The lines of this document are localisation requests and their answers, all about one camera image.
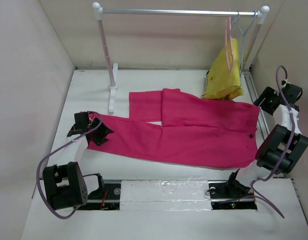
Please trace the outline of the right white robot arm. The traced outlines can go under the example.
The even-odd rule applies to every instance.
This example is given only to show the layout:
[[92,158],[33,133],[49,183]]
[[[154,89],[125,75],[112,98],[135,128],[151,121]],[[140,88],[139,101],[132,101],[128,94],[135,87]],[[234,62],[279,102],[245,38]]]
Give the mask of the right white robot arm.
[[287,174],[294,168],[306,148],[308,137],[298,128],[301,87],[283,82],[280,90],[265,88],[254,104],[272,115],[276,125],[256,153],[257,166],[274,174]]

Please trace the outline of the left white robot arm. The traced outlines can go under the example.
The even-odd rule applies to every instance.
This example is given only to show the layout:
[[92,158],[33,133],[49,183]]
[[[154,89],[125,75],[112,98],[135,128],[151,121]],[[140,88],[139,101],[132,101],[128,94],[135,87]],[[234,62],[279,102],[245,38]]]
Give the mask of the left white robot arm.
[[60,153],[62,164],[47,166],[42,170],[45,193],[40,195],[49,210],[58,215],[57,210],[79,207],[87,204],[88,192],[94,198],[105,194],[105,185],[93,181],[86,186],[79,167],[83,152],[90,144],[101,146],[108,141],[107,136],[114,133],[105,123],[102,116],[95,111],[82,111],[74,114],[74,124],[68,131],[66,143],[47,155]]

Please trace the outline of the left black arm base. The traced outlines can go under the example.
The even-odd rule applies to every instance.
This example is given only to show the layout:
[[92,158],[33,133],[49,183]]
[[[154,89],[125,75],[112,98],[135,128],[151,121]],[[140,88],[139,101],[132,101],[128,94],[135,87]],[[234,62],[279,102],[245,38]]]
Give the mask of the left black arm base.
[[84,175],[87,186],[87,203],[79,211],[115,211],[120,210],[122,180],[103,179],[100,173]]

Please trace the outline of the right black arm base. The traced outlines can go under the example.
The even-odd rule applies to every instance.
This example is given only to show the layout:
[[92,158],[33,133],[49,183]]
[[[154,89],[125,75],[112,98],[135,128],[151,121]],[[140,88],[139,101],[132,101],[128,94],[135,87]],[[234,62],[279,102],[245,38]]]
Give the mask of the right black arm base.
[[205,195],[210,197],[212,210],[257,210],[251,188],[236,179],[238,172],[232,172],[228,180],[208,181]]

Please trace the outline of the pink trousers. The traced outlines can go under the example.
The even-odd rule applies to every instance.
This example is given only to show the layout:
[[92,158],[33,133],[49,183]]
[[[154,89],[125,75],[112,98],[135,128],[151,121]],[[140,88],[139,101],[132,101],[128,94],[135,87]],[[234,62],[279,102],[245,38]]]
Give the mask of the pink trousers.
[[253,104],[200,99],[179,89],[131,92],[129,117],[103,116],[112,133],[89,149],[177,165],[244,168],[255,160],[259,113]]

